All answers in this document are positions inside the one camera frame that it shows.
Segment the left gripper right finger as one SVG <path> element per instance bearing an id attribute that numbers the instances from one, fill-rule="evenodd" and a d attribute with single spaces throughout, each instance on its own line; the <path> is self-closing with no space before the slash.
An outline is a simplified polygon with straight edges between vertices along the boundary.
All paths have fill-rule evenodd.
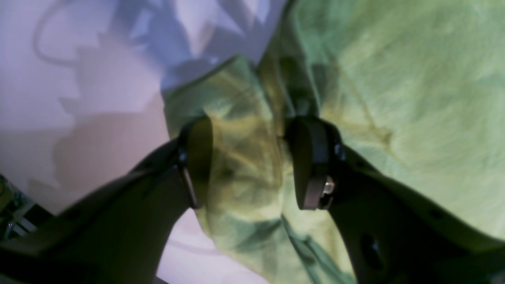
<path id="1" fill-rule="evenodd" d="M 327 211 L 359 284 L 503 284 L 504 242 L 389 178 L 333 124 L 296 117 L 286 140 L 301 210 Z"/>

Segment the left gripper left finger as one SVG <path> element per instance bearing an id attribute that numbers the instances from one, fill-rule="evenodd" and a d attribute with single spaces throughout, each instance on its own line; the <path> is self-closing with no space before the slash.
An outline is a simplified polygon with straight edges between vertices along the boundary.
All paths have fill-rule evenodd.
<path id="1" fill-rule="evenodd" d="M 213 151 L 202 117 L 121 178 L 1 245 L 13 284 L 152 284 L 178 219 L 204 205 Z"/>

